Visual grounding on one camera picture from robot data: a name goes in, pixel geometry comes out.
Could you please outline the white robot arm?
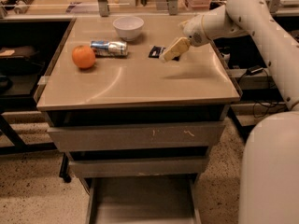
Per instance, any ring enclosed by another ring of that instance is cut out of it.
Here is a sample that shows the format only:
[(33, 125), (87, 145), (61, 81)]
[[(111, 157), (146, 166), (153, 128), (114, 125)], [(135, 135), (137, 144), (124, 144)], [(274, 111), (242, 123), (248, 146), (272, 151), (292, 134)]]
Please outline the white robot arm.
[(265, 0), (226, 4), (183, 22), (184, 36), (160, 55), (168, 62), (215, 38), (248, 34), (273, 78), (286, 112), (260, 121), (243, 152), (238, 224), (299, 224), (299, 46)]

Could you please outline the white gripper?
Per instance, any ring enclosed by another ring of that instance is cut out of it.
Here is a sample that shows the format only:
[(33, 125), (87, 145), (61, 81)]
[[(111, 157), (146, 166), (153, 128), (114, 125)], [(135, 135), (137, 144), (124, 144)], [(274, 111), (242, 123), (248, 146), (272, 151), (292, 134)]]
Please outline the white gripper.
[(176, 38), (172, 44), (162, 52), (159, 59), (163, 63), (169, 62), (187, 52), (190, 45), (201, 47), (209, 42), (204, 30), (203, 18), (203, 15), (198, 15), (179, 24), (179, 27), (187, 38)]

